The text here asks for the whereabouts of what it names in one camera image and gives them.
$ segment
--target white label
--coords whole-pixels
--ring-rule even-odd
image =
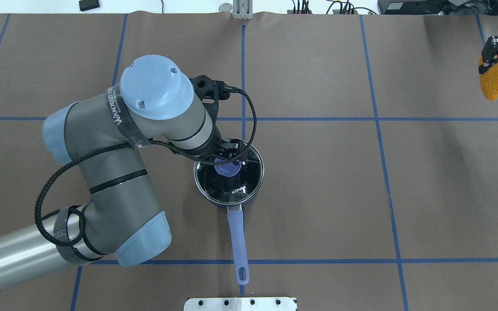
[[[388,10],[399,10],[403,6],[403,2],[390,3],[387,7]]]

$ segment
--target metal rim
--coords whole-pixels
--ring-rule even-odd
[[[243,142],[245,142],[246,144],[248,144],[247,140],[242,140],[241,138],[235,138],[235,137],[228,137],[228,138],[225,138],[226,140],[232,140],[232,139],[237,139],[237,140],[241,140]],[[208,195],[201,187],[201,185],[199,184],[199,181],[197,179],[197,166],[198,165],[201,165],[201,163],[199,162],[195,162],[195,164],[193,165],[193,179],[195,180],[195,185],[197,186],[197,189],[199,189],[199,192],[202,193],[209,201],[215,203],[215,204],[219,204],[219,205],[223,205],[223,206],[235,206],[235,205],[239,205],[239,204],[243,204],[245,202],[247,202],[249,199],[251,199],[253,196],[255,196],[255,194],[257,192],[259,192],[259,189],[261,189],[261,185],[262,185],[262,180],[264,179],[265,177],[265,164],[264,162],[262,161],[262,157],[261,157],[261,154],[259,153],[259,151],[257,150],[257,148],[255,148],[255,146],[251,145],[251,147],[255,153],[257,154],[257,158],[259,159],[259,163],[261,164],[261,176],[259,177],[259,182],[257,183],[257,186],[255,187],[255,189],[253,190],[253,193],[251,193],[248,197],[246,197],[245,199],[241,200],[241,201],[236,201],[236,202],[223,202],[223,201],[218,201],[216,199],[213,199],[212,197],[210,197],[210,195]]]

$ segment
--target white metal plate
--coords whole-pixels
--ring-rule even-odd
[[[297,298],[192,298],[185,302],[184,311],[297,311]]]

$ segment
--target black strap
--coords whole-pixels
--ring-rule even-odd
[[[118,127],[118,130],[120,130],[122,136],[126,138],[126,141],[134,149],[140,149],[151,145],[146,136],[136,126],[124,100],[122,100],[118,86],[116,85],[107,89],[107,106],[109,107],[111,117]]]

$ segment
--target light blue cap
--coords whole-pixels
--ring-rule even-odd
[[[161,55],[136,59],[124,69],[118,87],[126,106],[151,120],[167,120],[183,114],[194,97],[188,77]]]
[[[128,238],[116,250],[115,257],[121,266],[135,266],[162,253],[170,242],[170,227],[164,211],[161,211]]]
[[[53,153],[53,158],[62,165],[72,161],[65,145],[65,121],[69,110],[75,104],[78,104],[78,102],[74,102],[47,117],[41,127],[43,144],[45,144],[47,150]]]

